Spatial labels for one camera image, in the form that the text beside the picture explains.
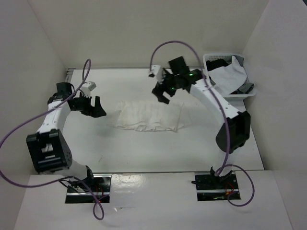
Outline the white pleated skirt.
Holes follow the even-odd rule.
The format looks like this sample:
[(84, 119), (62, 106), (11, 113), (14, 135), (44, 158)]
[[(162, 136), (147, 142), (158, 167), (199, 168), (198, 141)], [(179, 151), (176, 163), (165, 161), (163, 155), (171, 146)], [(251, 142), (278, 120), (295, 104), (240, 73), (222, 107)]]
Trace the white pleated skirt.
[(183, 103), (154, 101), (121, 101), (109, 118), (111, 127), (139, 132), (177, 132), (190, 122)]

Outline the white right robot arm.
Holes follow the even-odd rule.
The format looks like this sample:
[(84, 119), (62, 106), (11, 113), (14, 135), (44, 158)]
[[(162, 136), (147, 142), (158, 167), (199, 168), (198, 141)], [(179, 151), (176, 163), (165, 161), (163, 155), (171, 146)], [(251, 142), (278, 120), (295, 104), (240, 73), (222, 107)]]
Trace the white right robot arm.
[(169, 61), (169, 66), (170, 71), (158, 65), (150, 65), (148, 76), (157, 80), (152, 94), (159, 102), (169, 104), (170, 100), (164, 96), (164, 93), (174, 96), (177, 90), (183, 89), (213, 113), (221, 125), (215, 141), (219, 149), (224, 152), (224, 156), (222, 163), (210, 169), (210, 183), (215, 188), (221, 188), (232, 172), (233, 164), (230, 162), (230, 156), (235, 150), (244, 146), (250, 137), (251, 116), (247, 111), (241, 112), (229, 105), (227, 100), (209, 84), (203, 71), (191, 70), (183, 57)]

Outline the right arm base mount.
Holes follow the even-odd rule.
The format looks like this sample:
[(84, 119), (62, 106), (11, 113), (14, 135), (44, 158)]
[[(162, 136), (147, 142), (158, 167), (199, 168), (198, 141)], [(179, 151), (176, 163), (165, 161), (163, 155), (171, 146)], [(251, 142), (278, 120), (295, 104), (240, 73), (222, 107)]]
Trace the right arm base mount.
[(214, 170), (196, 173), (191, 181), (196, 187), (198, 201), (240, 200), (236, 174), (231, 170), (225, 176), (216, 177)]

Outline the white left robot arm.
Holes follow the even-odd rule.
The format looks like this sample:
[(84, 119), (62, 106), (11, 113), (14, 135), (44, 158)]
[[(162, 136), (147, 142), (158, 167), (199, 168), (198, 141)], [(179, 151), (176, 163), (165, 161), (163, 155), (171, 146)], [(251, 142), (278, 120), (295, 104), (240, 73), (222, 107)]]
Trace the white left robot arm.
[(92, 81), (86, 82), (77, 97), (69, 98), (73, 93), (72, 84), (57, 83), (57, 92), (48, 100), (48, 111), (43, 124), (36, 133), (28, 135), (26, 143), (34, 165), (39, 174), (60, 174), (79, 179), (78, 186), (88, 192), (95, 187), (92, 170), (74, 161), (72, 151), (63, 135), (63, 128), (70, 112), (77, 111), (85, 116), (99, 118), (106, 116), (100, 104), (99, 96), (91, 105), (91, 92), (96, 88)]

